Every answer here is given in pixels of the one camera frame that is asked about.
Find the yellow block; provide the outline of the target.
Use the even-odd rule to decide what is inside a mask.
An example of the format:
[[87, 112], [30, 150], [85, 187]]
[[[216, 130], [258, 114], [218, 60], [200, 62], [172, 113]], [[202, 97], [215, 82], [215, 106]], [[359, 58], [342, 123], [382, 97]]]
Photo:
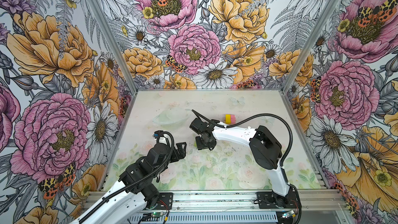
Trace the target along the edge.
[[226, 124], [231, 124], [232, 123], [232, 117], [230, 114], [225, 115], [225, 123]]

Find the pink block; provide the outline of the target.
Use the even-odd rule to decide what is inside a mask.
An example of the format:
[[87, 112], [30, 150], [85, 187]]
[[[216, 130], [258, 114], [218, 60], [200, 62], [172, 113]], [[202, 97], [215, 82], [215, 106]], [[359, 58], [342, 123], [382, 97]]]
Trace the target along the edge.
[[230, 115], [230, 124], [235, 124], [235, 123], [236, 123], [235, 115]]

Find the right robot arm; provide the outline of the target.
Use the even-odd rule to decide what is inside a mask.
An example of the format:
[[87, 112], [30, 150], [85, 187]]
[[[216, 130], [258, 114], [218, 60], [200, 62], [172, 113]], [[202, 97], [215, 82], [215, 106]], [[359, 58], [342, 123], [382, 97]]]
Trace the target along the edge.
[[268, 170], [272, 191], [270, 196], [265, 197], [265, 201], [275, 205], [277, 208], [285, 208], [294, 200], [293, 186], [288, 182], [284, 169], [284, 161], [293, 145], [293, 133], [285, 120], [273, 114], [266, 114], [266, 116], [274, 117], [281, 121], [287, 128], [289, 144], [285, 153], [282, 153], [281, 143], [267, 127], [262, 125], [255, 129], [239, 127], [240, 124], [260, 116], [260, 114], [252, 116], [233, 125], [215, 122], [214, 120], [202, 121], [197, 117], [191, 122], [190, 129], [197, 134], [195, 142], [198, 150], [213, 150], [217, 145], [217, 141], [248, 146], [256, 163]]

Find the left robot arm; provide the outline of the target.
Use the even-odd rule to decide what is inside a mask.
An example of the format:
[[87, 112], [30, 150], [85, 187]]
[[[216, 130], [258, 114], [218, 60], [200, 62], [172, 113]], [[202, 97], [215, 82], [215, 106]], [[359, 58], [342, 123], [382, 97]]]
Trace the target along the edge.
[[73, 224], [122, 224], [143, 210], [170, 212], [172, 193], [160, 193], [152, 183], [170, 163], [184, 159], [186, 143], [171, 147], [156, 143], [148, 154], [129, 165], [102, 198], [97, 200]]

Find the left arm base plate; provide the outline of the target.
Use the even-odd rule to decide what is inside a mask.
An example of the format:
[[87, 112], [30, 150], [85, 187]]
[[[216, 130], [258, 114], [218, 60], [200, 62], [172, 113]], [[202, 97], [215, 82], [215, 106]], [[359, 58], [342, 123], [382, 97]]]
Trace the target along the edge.
[[173, 196], [171, 192], [161, 192], [147, 202], [146, 209], [148, 210], [171, 210], [173, 205]]

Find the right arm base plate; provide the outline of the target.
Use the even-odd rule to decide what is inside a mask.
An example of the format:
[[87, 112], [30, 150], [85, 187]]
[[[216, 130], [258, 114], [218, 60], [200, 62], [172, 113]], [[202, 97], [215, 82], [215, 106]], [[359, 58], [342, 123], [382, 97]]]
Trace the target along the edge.
[[298, 194], [290, 189], [286, 196], [280, 196], [273, 191], [257, 192], [254, 204], [260, 209], [300, 209], [302, 207]]

